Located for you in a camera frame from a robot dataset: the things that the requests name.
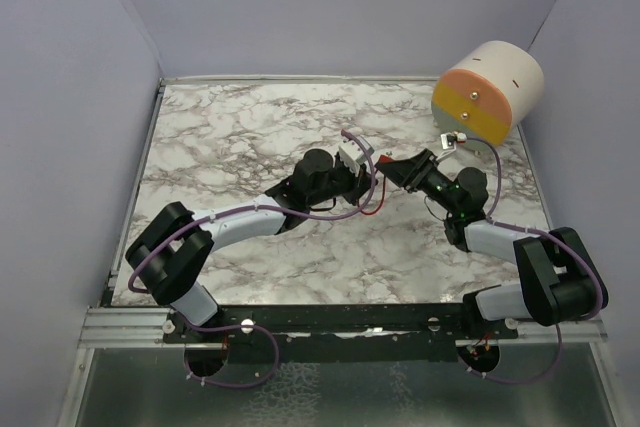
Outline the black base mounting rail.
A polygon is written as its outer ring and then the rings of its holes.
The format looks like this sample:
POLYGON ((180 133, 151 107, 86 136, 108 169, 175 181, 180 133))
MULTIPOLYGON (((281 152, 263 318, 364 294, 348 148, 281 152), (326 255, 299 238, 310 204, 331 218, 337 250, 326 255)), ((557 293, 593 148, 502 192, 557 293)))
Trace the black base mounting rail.
POLYGON ((457 345, 518 336, 462 303, 224 305, 203 332, 176 313, 167 319, 164 343, 218 350, 231 363, 454 362, 457 345))

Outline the red padlock with cable shackle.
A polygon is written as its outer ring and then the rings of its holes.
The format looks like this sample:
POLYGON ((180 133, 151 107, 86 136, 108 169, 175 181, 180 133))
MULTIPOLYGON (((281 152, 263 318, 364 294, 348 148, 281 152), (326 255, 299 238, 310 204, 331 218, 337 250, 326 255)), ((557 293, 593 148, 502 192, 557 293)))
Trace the red padlock with cable shackle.
MULTIPOLYGON (((385 153, 381 154, 378 158, 378 163, 385 163, 385 162, 389 162, 391 161, 390 158, 388 158, 385 153)), ((376 189, 380 191, 380 195, 378 198, 378 203, 375 207, 371 208, 371 209, 364 209, 361 211, 361 214, 364 216, 373 216, 375 214, 377 214, 382 207, 384 206, 385 203, 385 199, 386 199, 386 187, 387 187, 387 177, 383 176, 381 180, 377 179, 376 180, 376 189)))

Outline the aluminium frame extrusion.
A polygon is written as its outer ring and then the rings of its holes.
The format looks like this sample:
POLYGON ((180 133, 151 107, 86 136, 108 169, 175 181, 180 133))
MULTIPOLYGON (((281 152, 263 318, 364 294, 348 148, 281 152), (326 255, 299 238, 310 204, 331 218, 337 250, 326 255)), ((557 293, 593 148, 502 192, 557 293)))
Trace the aluminium frame extrusion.
POLYGON ((138 349, 163 346, 167 308, 90 308, 78 342, 85 349, 138 349))

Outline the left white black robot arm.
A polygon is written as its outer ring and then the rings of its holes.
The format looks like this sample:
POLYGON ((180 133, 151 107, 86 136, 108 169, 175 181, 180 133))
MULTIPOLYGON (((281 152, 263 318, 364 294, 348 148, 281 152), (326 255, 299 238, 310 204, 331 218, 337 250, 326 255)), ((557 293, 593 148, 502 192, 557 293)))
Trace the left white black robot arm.
POLYGON ((167 204, 131 243, 125 259, 132 282, 162 307, 186 319, 186 329, 206 342, 220 332, 219 304, 198 277, 209 255, 254 237, 289 232, 307 220, 330 220, 327 202, 343 198, 360 207, 376 181, 373 147, 363 139, 345 141, 336 154, 311 149, 291 175, 251 201, 195 212, 167 204))

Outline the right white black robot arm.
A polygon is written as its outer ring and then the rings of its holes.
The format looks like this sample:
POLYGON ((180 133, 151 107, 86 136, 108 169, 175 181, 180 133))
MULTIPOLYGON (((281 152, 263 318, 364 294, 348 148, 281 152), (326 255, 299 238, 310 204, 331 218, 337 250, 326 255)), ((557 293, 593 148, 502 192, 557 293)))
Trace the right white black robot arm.
POLYGON ((428 149, 405 160, 382 157, 376 167, 396 186, 422 192, 445 209, 443 225, 451 245, 516 266, 517 284, 467 297, 475 303, 459 314, 467 336, 483 337, 496 320, 532 319, 552 326, 592 318, 607 306, 606 287, 577 232, 572 228, 547 232, 489 218, 484 211, 487 176, 481 170, 466 167, 450 179, 428 149))

